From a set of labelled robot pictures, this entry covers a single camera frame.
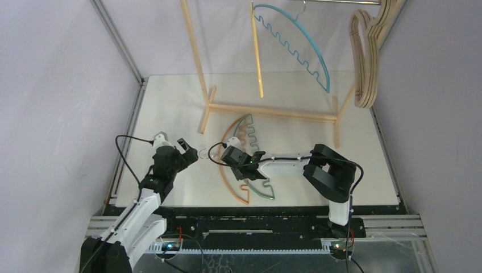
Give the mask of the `blue wire hanger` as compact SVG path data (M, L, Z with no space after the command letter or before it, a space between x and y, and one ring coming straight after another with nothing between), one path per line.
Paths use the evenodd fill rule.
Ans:
M301 57L300 51L294 49L288 39L280 32L276 31L273 28L273 24L269 23L262 15L256 15L256 10L260 9L268 9L274 11L280 15L282 15L285 19L291 22L292 25L302 34L305 38L307 43L309 44L310 48L314 51L316 58L321 66L322 71L314 69L309 60L305 60ZM297 62L303 66L305 71L311 76L313 76L317 82L317 84L324 90L327 94L331 93L331 78L329 74L328 67L324 60L321 50L319 49L318 45L316 44L313 37L308 33L305 27L298 21L298 15L293 17L290 15L286 10L276 7L274 5L269 5L265 3L260 4L253 4L252 5L252 15L256 22L261 23L261 25L272 35L273 38L277 40L277 42L292 55Z

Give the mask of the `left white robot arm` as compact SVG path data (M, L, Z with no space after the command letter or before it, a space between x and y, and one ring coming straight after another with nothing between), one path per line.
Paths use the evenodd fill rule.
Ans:
M156 238L173 236L178 223L170 216L151 216L174 187L177 174L198 160L198 151L184 139L181 152L159 133L149 142L153 165L138 184L138 196L99 237L87 238L80 252L80 272L132 272Z

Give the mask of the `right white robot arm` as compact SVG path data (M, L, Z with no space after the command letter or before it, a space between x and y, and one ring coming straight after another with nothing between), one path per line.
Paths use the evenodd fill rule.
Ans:
M220 166L230 167L237 180L302 177L329 201L329 231L337 237L351 229L352 185L359 165L324 144L308 152L276 155L256 151L252 155L225 144Z

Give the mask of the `yellow wire hanger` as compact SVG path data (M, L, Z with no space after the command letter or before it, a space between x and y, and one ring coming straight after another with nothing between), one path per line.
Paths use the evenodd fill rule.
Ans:
M252 31L252 38L253 38L253 45L254 45L255 65L256 65L257 82L258 82L258 88L259 88L259 96L260 98L263 98L264 88L263 88L263 79L261 74L260 52L259 52L259 44L258 44L258 38L257 38L257 29L256 29L256 23L255 23L253 1L251 1L250 3L250 20L251 20L251 31Z

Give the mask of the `orange wire hanger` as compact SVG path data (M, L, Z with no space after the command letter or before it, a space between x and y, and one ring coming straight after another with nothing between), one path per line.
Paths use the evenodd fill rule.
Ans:
M233 137L233 133L239 122L243 120L243 114L213 114L207 121L205 132L201 134L203 146L200 157L210 162L211 159L221 161L224 151L222 142L227 142ZM251 201L251 190L242 181L237 181L229 167L214 165L214 177L219 179L222 189L222 197L235 200L238 205L248 206Z

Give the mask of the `green wire hanger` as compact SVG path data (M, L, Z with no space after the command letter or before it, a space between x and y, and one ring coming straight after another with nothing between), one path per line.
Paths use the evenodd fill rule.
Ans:
M233 137L239 139L242 147L247 152L254 153L260 151L252 114L245 114L239 121L235 123L235 128L232 135ZM245 179L244 183L259 197L270 201L274 201L276 199L275 191L270 185L269 179L262 180L259 186L253 185L253 183L248 179Z

